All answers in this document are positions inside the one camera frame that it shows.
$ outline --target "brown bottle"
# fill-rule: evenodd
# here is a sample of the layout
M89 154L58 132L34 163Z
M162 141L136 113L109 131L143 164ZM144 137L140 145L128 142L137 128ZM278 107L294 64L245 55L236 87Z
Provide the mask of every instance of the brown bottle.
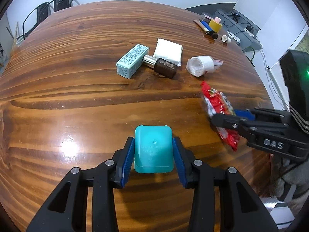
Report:
M177 65L172 64L162 58L146 55L143 58L144 65L152 68L156 73L159 73L167 78L172 79L176 74Z

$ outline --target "red snack wrapper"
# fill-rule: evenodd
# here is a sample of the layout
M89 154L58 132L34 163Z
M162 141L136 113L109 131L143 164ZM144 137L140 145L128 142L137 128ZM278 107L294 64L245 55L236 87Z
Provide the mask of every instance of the red snack wrapper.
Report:
M222 92L211 88L205 81L201 83L201 86L205 110L210 118L216 113L236 115L231 103ZM217 130L224 142L230 145L234 151L237 151L239 142L238 132L221 127L217 127Z

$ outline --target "triangular cutout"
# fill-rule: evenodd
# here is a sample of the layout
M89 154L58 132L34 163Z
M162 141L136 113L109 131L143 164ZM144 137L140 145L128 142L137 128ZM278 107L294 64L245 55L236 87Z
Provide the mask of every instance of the triangular cutout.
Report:
M48 209L50 211L55 211L58 213L64 213L66 202L68 200L69 191L71 187L71 182L67 182L62 189L58 192L56 197L52 200L50 205L48 206Z
M257 211L258 207L257 204L254 202L252 197L249 195L245 187L240 183L236 183L239 201L240 201L240 208L242 213L249 213L253 211Z

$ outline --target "wood grain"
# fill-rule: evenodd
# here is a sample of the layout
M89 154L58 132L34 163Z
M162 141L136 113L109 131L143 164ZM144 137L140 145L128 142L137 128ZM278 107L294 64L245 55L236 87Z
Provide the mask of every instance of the wood grain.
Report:
M199 15L156 3L110 1L58 11L27 37L0 79L0 202L21 231L74 166L96 167L134 135L138 125L168 125L185 147L213 167L235 166L258 194L267 194L266 153L241 139L235 153L225 146L201 108L201 78L186 62L210 55L224 61L205 80L234 108L272 107L254 68L240 48L204 36ZM183 46L173 80L142 66L131 79L115 63L133 46L157 38ZM193 192L176 171L131 172L115 190L120 231L186 231ZM87 230L91 231L91 193ZM219 230L216 206L216 231Z

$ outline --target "silver bolt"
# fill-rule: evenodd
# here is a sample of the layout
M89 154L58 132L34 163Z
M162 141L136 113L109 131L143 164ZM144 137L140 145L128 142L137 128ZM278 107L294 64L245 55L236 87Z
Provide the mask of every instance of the silver bolt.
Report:
M234 167L229 167L229 172L230 172L230 173L236 173L236 172L237 172L237 169L234 168Z
M112 160L112 159L108 159L107 161L105 161L105 165L107 165L107 166L112 166L112 165L114 165L114 161Z
M196 159L195 161L193 161L193 164L196 166L201 166L203 162L200 159Z
M76 174L76 173L78 173L79 172L79 168L78 167L73 167L72 169L71 169L71 173L72 174Z

